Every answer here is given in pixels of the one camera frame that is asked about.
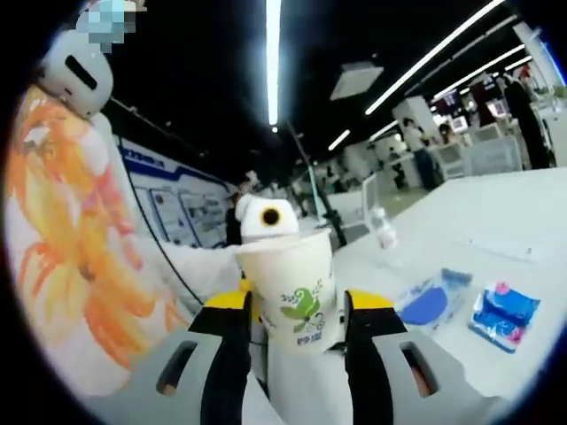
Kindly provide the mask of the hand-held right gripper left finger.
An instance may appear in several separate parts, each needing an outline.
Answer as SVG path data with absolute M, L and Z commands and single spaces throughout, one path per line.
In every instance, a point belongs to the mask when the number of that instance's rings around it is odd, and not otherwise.
M 137 361 L 122 389 L 87 398 L 89 412 L 101 424 L 242 423 L 251 308 L 249 292 L 210 299 Z

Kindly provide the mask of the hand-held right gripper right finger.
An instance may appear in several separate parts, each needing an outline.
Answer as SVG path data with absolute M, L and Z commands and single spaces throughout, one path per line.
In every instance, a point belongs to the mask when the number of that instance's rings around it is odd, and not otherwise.
M 487 424 L 493 400 L 463 365 L 420 331 L 409 331 L 384 297 L 345 293 L 346 355 L 355 424 Z

